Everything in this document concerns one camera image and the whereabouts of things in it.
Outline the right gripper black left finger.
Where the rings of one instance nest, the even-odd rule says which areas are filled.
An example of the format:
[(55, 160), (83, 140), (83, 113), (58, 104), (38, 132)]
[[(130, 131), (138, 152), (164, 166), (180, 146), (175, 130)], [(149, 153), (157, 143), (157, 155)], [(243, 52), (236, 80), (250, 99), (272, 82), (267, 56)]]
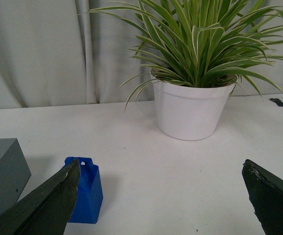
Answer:
[(62, 235), (76, 205), (80, 174), (75, 159), (0, 214), (0, 235)]

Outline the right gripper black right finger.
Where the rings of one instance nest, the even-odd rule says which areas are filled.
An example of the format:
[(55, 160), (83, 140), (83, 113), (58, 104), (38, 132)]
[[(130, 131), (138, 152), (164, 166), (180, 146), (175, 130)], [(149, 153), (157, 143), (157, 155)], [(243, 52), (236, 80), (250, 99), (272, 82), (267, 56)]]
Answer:
[(283, 180), (249, 159), (241, 173), (265, 234), (283, 235)]

